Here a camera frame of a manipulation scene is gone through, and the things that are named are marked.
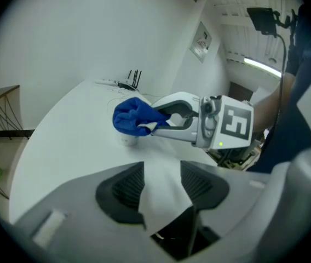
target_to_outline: white tabletop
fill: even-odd
[[[145,136],[135,146],[120,145],[113,110],[133,96],[147,102],[137,92],[86,80],[50,110],[19,160],[9,200],[11,223],[66,181],[138,161],[145,162],[139,211],[149,235],[192,204],[181,185],[180,161],[216,163],[202,149],[183,141]]]

